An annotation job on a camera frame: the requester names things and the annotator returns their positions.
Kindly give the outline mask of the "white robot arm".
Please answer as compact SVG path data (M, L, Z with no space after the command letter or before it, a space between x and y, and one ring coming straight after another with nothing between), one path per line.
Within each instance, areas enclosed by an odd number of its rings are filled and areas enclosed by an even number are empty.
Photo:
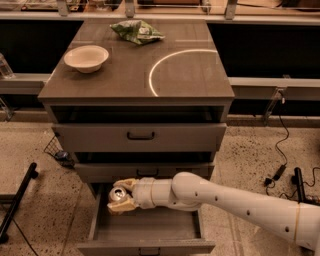
M212 183L180 172L171 179L124 179L113 184L113 213L167 207L195 211L203 204L223 209L320 256L320 207Z

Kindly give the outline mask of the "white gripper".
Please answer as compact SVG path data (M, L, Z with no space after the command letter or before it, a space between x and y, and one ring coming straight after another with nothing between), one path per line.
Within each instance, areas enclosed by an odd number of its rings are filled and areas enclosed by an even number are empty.
M152 187L154 178L142 178L140 180L134 178L122 179L116 181L114 187L123 187L127 191L132 192L132 199L125 199L123 202L110 202L107 204L112 214L119 215L124 212L133 211L138 207L141 209L152 209L155 204L152 200Z

